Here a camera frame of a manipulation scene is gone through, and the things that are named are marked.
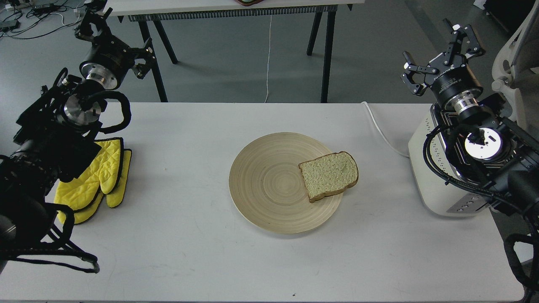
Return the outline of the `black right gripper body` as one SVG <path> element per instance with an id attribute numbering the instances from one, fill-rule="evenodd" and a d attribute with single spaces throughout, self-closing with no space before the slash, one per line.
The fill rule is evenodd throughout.
<path id="1" fill-rule="evenodd" d="M 479 81 L 468 66 L 468 57 L 455 54 L 452 59 L 445 52 L 429 61 L 428 66 L 437 73 L 427 76 L 427 84 L 433 92 L 440 109 L 469 111 L 478 107 L 478 97 L 483 92 Z"/>

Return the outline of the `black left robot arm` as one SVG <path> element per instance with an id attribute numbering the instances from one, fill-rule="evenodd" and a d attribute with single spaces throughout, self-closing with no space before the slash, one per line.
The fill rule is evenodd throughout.
<path id="1" fill-rule="evenodd" d="M 62 69 L 52 88 L 17 119 L 14 136 L 19 150 L 1 156 L 1 267 L 8 261 L 53 264 L 30 257 L 73 256 L 92 265 L 73 270 L 96 274 L 93 254 L 71 240 L 75 212 L 67 205 L 45 201 L 56 181 L 79 177 L 97 157 L 98 133 L 115 133 L 131 122 L 130 103 L 118 88 L 129 70 L 143 79 L 156 63 L 148 38 L 143 48 L 131 48 L 114 36 L 107 25 L 112 8 L 105 0 L 91 0 L 75 29 L 79 40 L 92 48 L 80 64 L 81 77 Z"/>

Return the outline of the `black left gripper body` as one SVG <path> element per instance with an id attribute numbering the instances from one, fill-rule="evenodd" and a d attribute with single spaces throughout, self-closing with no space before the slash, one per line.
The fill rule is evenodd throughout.
<path id="1" fill-rule="evenodd" d="M 96 39 L 80 64 L 80 72 L 84 79 L 98 81 L 106 90 L 116 90 L 135 65 L 135 59 L 137 53 L 118 37 Z"/>

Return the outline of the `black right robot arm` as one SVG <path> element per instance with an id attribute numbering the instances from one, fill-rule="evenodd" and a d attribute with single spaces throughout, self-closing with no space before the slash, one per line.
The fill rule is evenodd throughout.
<path id="1" fill-rule="evenodd" d="M 452 24 L 447 49 L 425 65 L 410 53 L 401 79 L 416 96 L 435 102 L 408 142 L 425 207 L 446 217 L 472 217 L 485 209 L 518 214 L 529 234 L 504 240 L 510 268 L 526 292 L 538 292 L 538 141 L 502 114 L 499 93 L 483 100 L 469 60 L 485 53 L 471 25 Z"/>

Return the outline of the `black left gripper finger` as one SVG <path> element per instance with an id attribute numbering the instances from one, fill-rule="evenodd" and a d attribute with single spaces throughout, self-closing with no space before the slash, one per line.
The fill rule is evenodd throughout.
<path id="1" fill-rule="evenodd" d="M 75 38 L 91 43 L 100 43 L 112 37 L 110 27 L 107 25 L 107 18 L 112 11 L 113 8 L 108 8 L 104 13 L 100 13 L 89 7 L 86 8 L 81 23 L 75 28 Z"/>
<path id="2" fill-rule="evenodd" d="M 152 38 L 144 41 L 142 48 L 126 48 L 125 59 L 127 67 L 133 71 L 138 79 L 144 79 L 147 73 L 154 67 L 154 51 Z"/>

